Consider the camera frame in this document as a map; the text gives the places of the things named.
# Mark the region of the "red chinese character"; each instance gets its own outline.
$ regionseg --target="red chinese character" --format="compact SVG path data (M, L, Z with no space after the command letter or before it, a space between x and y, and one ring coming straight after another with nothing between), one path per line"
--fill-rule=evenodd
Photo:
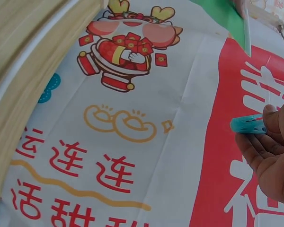
M120 227L120 224L126 223L126 220L119 219L119 218L109 218L108 220L111 221L111 222L114 222L114 226L106 225L105 227Z
M62 215L67 216L67 214L71 217L69 227L81 227L76 224L76 219L84 220L84 227L88 227L89 223L95 221L95 218L91 216L91 208L86 208L85 215L79 214L80 205L76 204L73 212L66 212L63 210L64 206L70 206L70 202L55 199L56 203L59 203L58 207L52 206L52 210L57 212L57 215L52 215L51 221L54 227L57 227L55 221L60 221L62 223L62 227L66 227L66 221L62 218Z
M114 226L109 226L106 225L105 227L120 227L120 224L126 224L126 220L125 219L119 219L119 218L109 218L108 219L111 222L114 222ZM131 227L137 227L138 222L133 221Z
M103 186L105 186L106 188L109 188L109 189L112 189L112 190L115 190L115 191L118 191L118 192L130 193L131 192L130 190L121 188L121 183L133 184L133 181L123 179L123 176L124 175L125 176L131 176L132 175L132 173L130 173L130 172L125 172L125 166L129 166L129 167L134 168L135 165L132 164L132 163L124 162L124 160L126 159L125 156L123 156L119 159L114 159L114 158L111 159L110 157L108 157L108 155L104 155L104 157L107 161L111 160L113 162L110 169L111 169L111 171L113 171L114 173L117 174L117 177L105 175L104 178L109 179L109 180L114 180L115 185L111 186L111 185L109 185L109 184L107 184L107 183L105 183L101 180L101 177L104 174L106 169L105 169L104 165L102 165L100 162L97 162L97 165L101 168L100 173L98 173L98 175L97 175L97 181L100 184L102 184Z
M82 148L79 148L78 145L79 145L79 142L76 142L74 144L65 144L63 142L63 140L60 140L59 141L60 144L62 146L66 146L66 150L64 151L64 155L65 157L67 157L69 160L68 161L65 161L65 160L62 160L62 159L58 159L57 162L59 163L63 163L66 165L66 167L64 169L58 167L55 163L54 163L54 160L58 157L59 155L59 150L55 147L52 147L53 151L55 152L55 155L49 160L49 163L51 164L52 167L54 167L56 170L60 171L61 173L64 173L64 174L67 174L67 175L70 175L70 176L75 176L75 177L78 177L79 175L77 173L74 173L74 172L71 172L70 169L72 167L75 167L75 168L79 168L79 169L82 169L83 166L81 165L78 165L78 164L75 164L74 161L82 161L83 158L81 157L78 157L77 156L77 153L78 151L79 152L83 152L83 153L86 153L87 150L85 149L82 149Z
M132 227L137 227L137 224L138 224L138 222L133 221ZM144 227L149 227L149 224L145 223L145 224L144 224Z
M85 215L78 214L79 209L80 205L76 204L74 211L70 212L71 216L70 227L81 227L75 224L77 218L84 220L84 227L89 227L89 222L95 221L95 218L91 216L91 208L86 208Z
M35 132L35 133L40 134L40 135L43 134L43 132L38 130L38 129L33 129L32 132ZM24 142L22 144L22 149L26 150L27 152L21 151L19 149L16 149L16 152L25 156L25 157L28 157L28 158L35 158L35 155L31 154L31 153L35 154L37 152L35 144L36 143L44 143L44 140L36 138L36 137L29 136L29 135L26 135L25 139L26 139L26 142Z
M60 199L55 199L55 202L59 203L59 207L52 206L52 210L57 212L57 215L52 215L52 225L57 227L55 221L60 221L62 223L62 227L66 227L66 222L62 218L62 215L67 216L67 212L63 210L63 207L65 205L69 206L71 203Z
M40 210L37 208L36 205L31 203L31 200L39 202L39 203L42 203L42 199L40 199L40 198L38 198L36 196L33 196L34 190L41 191L41 188L38 187L38 186L32 185L30 183L26 183L26 182L23 182L23 185L21 185L21 182L20 182L19 179L17 179L17 183L18 183L19 186L24 186L24 187L27 187L27 188L30 189L29 193L21 191L21 190L18 191L18 194L23 195L23 196L25 196L27 198L26 200L24 200L24 199L20 200L20 210L21 210L21 213L25 217L27 217L29 219L32 219L32 220L40 219L41 218ZM16 195L14 189L10 189L10 190L11 190L11 192L13 194L13 205L14 205L15 209L17 210L18 209L18 206L17 206L17 203L16 203L17 195ZM24 205L27 205L27 206L33 208L36 211L36 215L33 216L33 215L30 215L30 214L26 213L25 210L24 210Z

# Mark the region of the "cartoon character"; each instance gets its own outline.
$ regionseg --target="cartoon character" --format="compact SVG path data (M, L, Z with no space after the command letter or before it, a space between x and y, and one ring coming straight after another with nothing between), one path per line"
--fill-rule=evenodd
M148 16L129 11L129 6L127 0L110 0L109 10L79 39L81 46L92 43L90 52L77 57L83 73L101 73L101 83L119 92L133 90L132 78L149 74L152 55L156 67L167 67L167 55L161 51L176 45L183 30L168 21L175 15L171 7L155 6Z

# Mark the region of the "red envelope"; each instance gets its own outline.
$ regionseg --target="red envelope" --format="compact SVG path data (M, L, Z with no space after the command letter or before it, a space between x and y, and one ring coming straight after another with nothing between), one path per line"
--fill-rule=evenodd
M141 39L141 36L129 32L129 33L127 34L127 36L126 36L126 39L139 41L139 40Z
M138 41L137 40L125 40L125 46L128 50L132 50L132 52L138 52Z
M156 66L167 67L167 56L164 53L155 54L155 64Z
M149 55L153 53L152 47L149 44L143 44L138 46L138 53L142 55Z
M93 35L92 34L89 34L89 35L86 35L84 37L81 37L79 39L79 45L80 46L85 46L89 43L92 43L94 41L94 38L93 38Z

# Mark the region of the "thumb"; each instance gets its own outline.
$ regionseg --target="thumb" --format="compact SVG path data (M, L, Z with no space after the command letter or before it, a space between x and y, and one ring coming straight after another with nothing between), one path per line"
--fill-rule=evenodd
M266 105L264 107L263 121L268 131L280 133L279 112L273 105Z

